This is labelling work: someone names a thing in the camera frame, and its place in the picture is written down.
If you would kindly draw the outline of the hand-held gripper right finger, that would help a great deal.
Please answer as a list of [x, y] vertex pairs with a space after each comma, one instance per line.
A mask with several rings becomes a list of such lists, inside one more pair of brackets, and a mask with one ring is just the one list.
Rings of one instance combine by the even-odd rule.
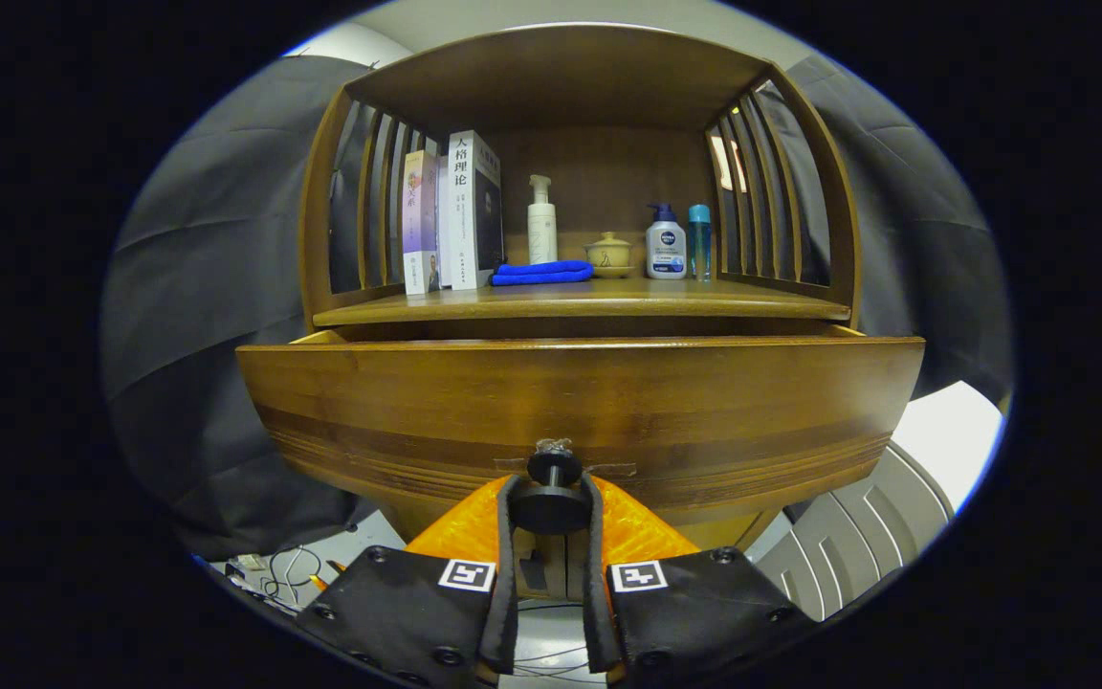
[[613, 481], [581, 485], [587, 666], [609, 688], [739, 688], [817, 632], [741, 549], [699, 548]]

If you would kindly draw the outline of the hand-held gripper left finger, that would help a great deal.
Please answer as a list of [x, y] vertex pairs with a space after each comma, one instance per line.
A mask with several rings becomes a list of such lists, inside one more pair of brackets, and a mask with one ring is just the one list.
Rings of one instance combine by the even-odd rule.
[[298, 614], [346, 663], [403, 688], [494, 688], [515, 671], [509, 496], [491, 480], [403, 546], [368, 546]]

